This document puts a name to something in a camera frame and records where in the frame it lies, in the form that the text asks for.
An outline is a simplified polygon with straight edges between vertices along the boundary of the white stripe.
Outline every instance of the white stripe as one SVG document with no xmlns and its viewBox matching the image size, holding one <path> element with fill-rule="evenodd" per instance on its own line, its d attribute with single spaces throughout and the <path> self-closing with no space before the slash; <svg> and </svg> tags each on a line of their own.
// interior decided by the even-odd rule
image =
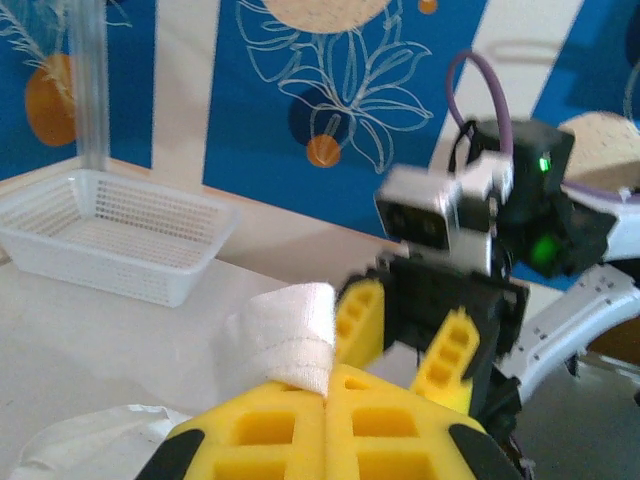
<svg viewBox="0 0 640 480">
<path fill-rule="evenodd" d="M 220 0 L 157 0 L 153 176 L 202 184 Z"/>
<path fill-rule="evenodd" d="M 512 117 L 533 113 L 582 4 L 583 0 L 489 1 L 473 50 L 485 56 L 496 71 Z M 500 60 L 505 56 L 517 58 Z M 484 79 L 473 64 L 462 71 L 456 104 L 463 117 L 495 116 Z M 457 133 L 458 126 L 448 114 L 432 157 L 434 168 L 446 168 Z"/>
</svg>

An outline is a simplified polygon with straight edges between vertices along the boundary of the floral wall pattern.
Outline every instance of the floral wall pattern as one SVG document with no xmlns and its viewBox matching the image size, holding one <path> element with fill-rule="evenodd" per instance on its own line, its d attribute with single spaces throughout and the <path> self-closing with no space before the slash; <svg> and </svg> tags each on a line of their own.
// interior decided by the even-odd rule
<svg viewBox="0 0 640 480">
<path fill-rule="evenodd" d="M 429 163 L 485 3 L 312 1 L 309 31 L 290 1 L 222 0 L 204 183 L 382 234 L 373 192 L 394 162 Z"/>
</svg>

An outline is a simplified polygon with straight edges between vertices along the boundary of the white line flower drawing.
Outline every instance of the white line flower drawing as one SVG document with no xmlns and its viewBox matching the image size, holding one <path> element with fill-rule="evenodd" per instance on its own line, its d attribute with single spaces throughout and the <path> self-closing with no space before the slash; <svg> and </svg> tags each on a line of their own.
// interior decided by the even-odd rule
<svg viewBox="0 0 640 480">
<path fill-rule="evenodd" d="M 401 39 L 402 11 L 401 0 L 394 0 L 361 27 L 310 34 L 275 20 L 260 0 L 238 0 L 236 20 L 260 78 L 276 82 L 283 94 L 311 109 L 310 138 L 333 137 L 347 122 L 340 149 L 351 145 L 381 174 L 394 160 L 392 131 L 418 130 L 433 117 L 415 94 L 403 88 L 420 60 L 431 52 Z M 261 32 L 252 32 L 254 37 L 247 31 L 247 12 L 264 16 L 259 22 Z M 269 57 L 261 62 L 258 52 L 269 52 Z M 322 100 L 310 103 L 303 95 L 310 90 Z M 319 124 L 319 116 L 327 113 L 330 120 Z"/>
</svg>

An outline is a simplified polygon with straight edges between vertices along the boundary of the yellow foam pad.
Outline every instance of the yellow foam pad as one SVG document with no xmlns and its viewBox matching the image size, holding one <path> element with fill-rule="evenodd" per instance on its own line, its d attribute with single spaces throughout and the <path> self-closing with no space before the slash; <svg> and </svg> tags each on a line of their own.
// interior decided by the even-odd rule
<svg viewBox="0 0 640 480">
<path fill-rule="evenodd" d="M 365 279 L 350 285 L 336 311 L 336 363 L 364 368 L 384 347 L 384 287 Z"/>
<path fill-rule="evenodd" d="M 410 391 L 468 414 L 473 380 L 463 380 L 480 345 L 480 334 L 463 308 L 452 310 L 429 346 Z"/>
<path fill-rule="evenodd" d="M 347 365 L 326 405 L 326 480 L 472 480 L 448 433 L 475 420 Z"/>
<path fill-rule="evenodd" d="M 188 480 L 323 480 L 322 396 L 270 382 L 179 425 L 205 438 Z"/>
</svg>

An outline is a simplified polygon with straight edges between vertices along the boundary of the white fabric strip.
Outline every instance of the white fabric strip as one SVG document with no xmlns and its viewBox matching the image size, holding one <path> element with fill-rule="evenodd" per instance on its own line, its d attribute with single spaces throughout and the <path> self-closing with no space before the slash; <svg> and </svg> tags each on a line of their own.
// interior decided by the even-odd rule
<svg viewBox="0 0 640 480">
<path fill-rule="evenodd" d="M 251 299 L 214 341 L 224 397 L 265 380 L 326 396 L 335 350 L 335 290 L 328 283 L 285 287 Z"/>
</svg>

